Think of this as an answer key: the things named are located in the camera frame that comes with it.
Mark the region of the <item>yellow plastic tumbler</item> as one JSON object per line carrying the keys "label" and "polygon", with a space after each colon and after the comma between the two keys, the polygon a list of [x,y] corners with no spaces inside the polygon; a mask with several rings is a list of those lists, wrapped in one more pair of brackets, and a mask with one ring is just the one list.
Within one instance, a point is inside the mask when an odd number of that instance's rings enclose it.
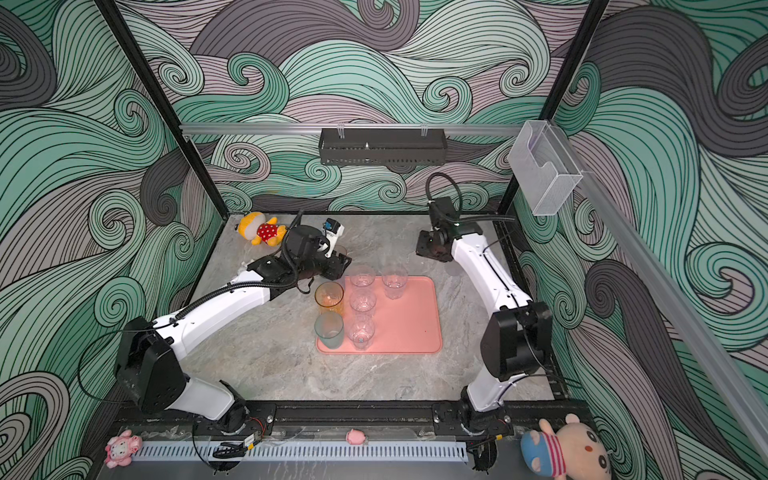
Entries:
{"label": "yellow plastic tumbler", "polygon": [[344,314],[344,287],[336,282],[324,282],[315,290],[314,300],[324,310]]}

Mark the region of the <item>clear faceted glass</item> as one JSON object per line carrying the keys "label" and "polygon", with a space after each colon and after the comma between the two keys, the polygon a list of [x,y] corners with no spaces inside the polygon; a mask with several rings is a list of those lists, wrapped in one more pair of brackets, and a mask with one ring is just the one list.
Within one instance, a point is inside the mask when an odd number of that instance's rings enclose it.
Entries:
{"label": "clear faceted glass", "polygon": [[349,306],[353,315],[372,317],[375,314],[377,296],[372,288],[356,288],[349,297]]}
{"label": "clear faceted glass", "polygon": [[351,265],[347,269],[346,273],[350,283],[358,288],[366,288],[371,286],[377,277],[376,270],[366,264]]}
{"label": "clear faceted glass", "polygon": [[351,323],[348,338],[357,350],[367,350],[376,333],[375,322],[369,315],[359,315]]}

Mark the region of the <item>clear upturned glass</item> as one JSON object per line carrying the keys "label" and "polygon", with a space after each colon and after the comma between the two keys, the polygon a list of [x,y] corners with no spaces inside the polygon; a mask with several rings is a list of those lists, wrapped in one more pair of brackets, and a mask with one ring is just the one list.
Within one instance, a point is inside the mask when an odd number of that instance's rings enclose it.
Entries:
{"label": "clear upturned glass", "polygon": [[386,297],[391,300],[400,299],[405,293],[409,278],[407,269],[392,265],[383,268],[381,273]]}

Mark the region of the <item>green textured plastic tumbler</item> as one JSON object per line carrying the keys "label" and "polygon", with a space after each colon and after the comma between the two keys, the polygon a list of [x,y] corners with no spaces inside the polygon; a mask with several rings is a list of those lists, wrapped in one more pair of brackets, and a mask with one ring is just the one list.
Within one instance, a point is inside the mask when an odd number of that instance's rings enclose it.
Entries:
{"label": "green textured plastic tumbler", "polygon": [[320,314],[314,323],[315,334],[327,349],[338,349],[344,340],[344,319],[334,311]]}

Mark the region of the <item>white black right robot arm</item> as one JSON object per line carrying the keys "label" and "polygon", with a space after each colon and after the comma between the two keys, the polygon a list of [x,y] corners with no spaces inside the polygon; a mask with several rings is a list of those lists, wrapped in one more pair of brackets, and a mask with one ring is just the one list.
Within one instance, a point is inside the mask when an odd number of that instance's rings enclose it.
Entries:
{"label": "white black right robot arm", "polygon": [[462,216],[462,193],[452,177],[430,174],[425,194],[431,227],[420,232],[416,254],[456,263],[482,300],[489,317],[480,342],[483,367],[465,397],[472,412],[492,411],[515,383],[544,367],[552,352],[552,312],[533,301],[497,260],[479,225],[492,218]]}

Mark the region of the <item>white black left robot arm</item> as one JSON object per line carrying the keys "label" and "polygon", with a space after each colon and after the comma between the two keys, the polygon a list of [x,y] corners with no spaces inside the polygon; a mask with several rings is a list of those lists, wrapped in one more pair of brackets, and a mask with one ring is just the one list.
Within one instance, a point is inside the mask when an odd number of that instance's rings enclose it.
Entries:
{"label": "white black left robot arm", "polygon": [[351,263],[335,249],[343,225],[329,218],[315,228],[301,219],[296,215],[283,229],[279,249],[247,263],[224,286],[173,313],[151,321],[137,317],[126,325],[114,375],[143,414],[176,410],[202,417],[226,434],[242,428],[250,414],[234,388],[190,376],[180,362],[232,321],[296,288],[301,280],[343,276]]}

